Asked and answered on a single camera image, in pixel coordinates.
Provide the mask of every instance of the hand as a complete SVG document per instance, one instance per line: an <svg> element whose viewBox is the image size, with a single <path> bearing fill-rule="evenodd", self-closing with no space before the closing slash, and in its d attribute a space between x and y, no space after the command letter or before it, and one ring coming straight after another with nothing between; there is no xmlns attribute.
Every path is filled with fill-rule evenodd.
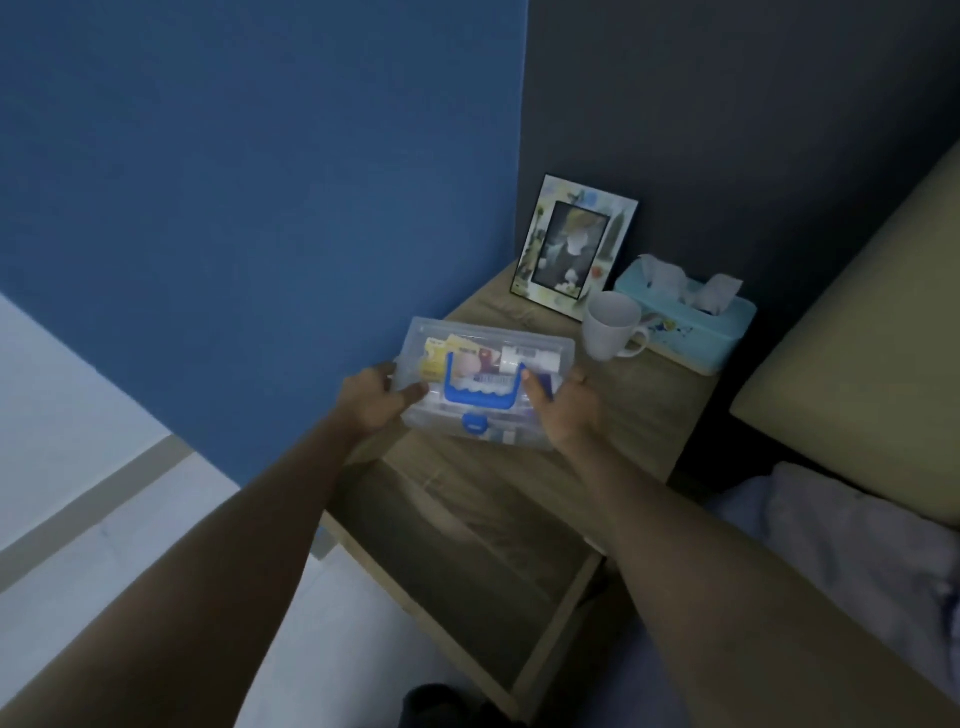
<svg viewBox="0 0 960 728"><path fill-rule="evenodd" d="M399 417L411 404L426 397L430 387L423 382L411 384L399 392L387 392L387 377L395 369L394 362L385 361L360 374L348 376L340 387L330 416L353 428L358 436L367 437Z"/></svg>
<svg viewBox="0 0 960 728"><path fill-rule="evenodd" d="M540 422L554 448L565 454L566 449L578 440L600 434L600 398L587 385L587 375L582 369L573 367L570 370L553 401L530 370L524 369L521 378L523 389L540 415Z"/></svg>

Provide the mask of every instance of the teal tissue box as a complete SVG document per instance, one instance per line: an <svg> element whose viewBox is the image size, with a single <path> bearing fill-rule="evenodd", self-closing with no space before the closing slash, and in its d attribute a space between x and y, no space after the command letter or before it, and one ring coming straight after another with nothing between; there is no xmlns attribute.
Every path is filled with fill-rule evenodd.
<svg viewBox="0 0 960 728"><path fill-rule="evenodd" d="M688 285L693 291L703 287L695 280ZM719 316L671 301L647 287L639 260L623 272L613 290L643 307L642 323L650 329L650 349L704 376L723 370L756 315L756 306L740 297Z"/></svg>

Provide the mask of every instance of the wooden nightstand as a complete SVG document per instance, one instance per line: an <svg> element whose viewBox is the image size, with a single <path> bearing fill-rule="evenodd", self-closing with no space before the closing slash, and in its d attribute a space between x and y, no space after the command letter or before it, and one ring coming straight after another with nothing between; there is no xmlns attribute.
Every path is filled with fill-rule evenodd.
<svg viewBox="0 0 960 728"><path fill-rule="evenodd" d="M568 336L580 325L510 293L516 265L447 318ZM645 353L577 360L613 443L666 482L715 378ZM579 623L608 529L556 452L397 426L351 458L323 525L486 696L529 720Z"/></svg>

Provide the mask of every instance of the clear plastic box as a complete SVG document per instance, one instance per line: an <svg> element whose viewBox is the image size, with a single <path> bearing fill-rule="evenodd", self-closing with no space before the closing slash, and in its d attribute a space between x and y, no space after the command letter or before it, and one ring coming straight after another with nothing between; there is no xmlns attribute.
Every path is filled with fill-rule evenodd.
<svg viewBox="0 0 960 728"><path fill-rule="evenodd" d="M403 414L409 427L551 449L520 372L538 375L552 394L575 352L573 340L559 336L415 318L396 360L393 390L430 384L430 393Z"/></svg>

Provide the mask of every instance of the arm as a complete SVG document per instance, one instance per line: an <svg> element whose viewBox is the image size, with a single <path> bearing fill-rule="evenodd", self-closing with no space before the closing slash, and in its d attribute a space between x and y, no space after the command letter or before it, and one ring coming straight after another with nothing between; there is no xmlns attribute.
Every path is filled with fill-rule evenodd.
<svg viewBox="0 0 960 728"><path fill-rule="evenodd" d="M698 725L960 725L960 708L776 555L604 440L582 373L554 401L535 377L524 387L609 520L627 588Z"/></svg>
<svg viewBox="0 0 960 728"><path fill-rule="evenodd" d="M392 369L347 379L326 419L144 571L0 726L233 725L350 451L425 394L387 394Z"/></svg>

